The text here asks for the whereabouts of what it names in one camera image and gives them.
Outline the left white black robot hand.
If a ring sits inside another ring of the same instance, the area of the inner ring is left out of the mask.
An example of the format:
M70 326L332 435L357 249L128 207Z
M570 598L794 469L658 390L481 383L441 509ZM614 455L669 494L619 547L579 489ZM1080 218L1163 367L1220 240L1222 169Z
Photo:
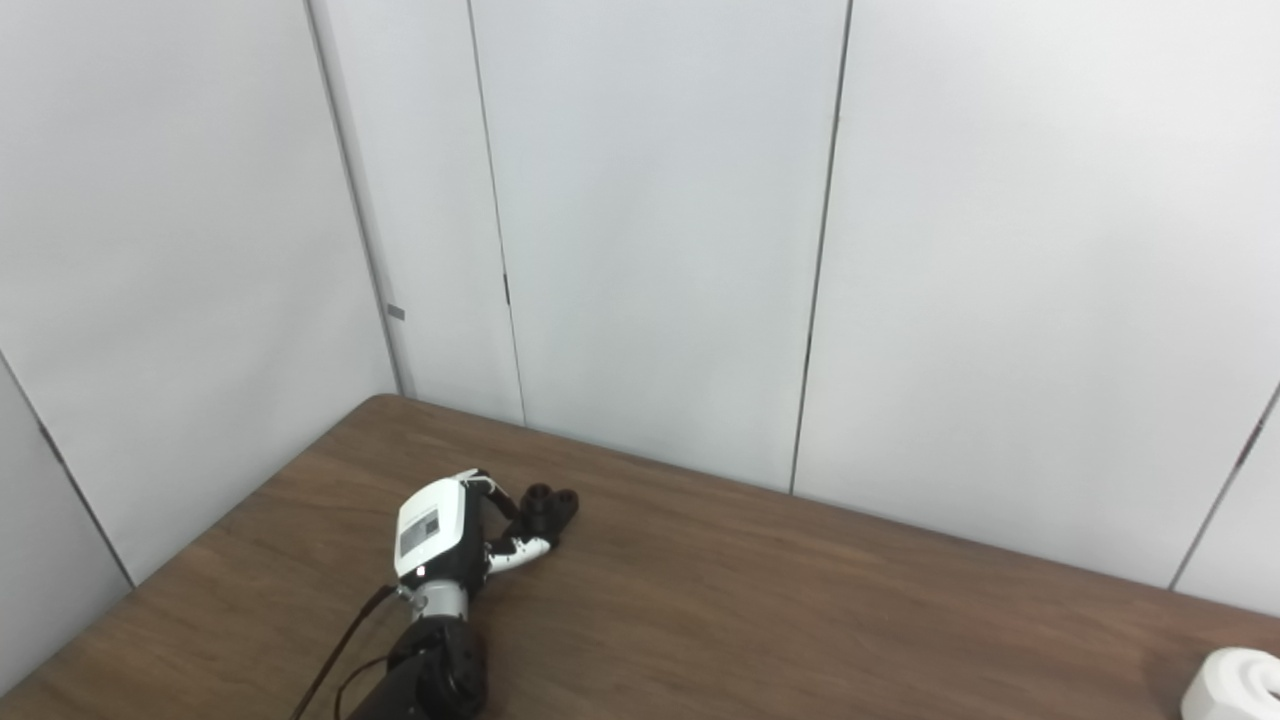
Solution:
M483 505L492 503L517 530L488 539ZM394 570L407 596L431 583L452 583L476 594L492 574L512 570L549 553L550 537L521 532L518 505L486 471L471 469L434 480L399 507Z

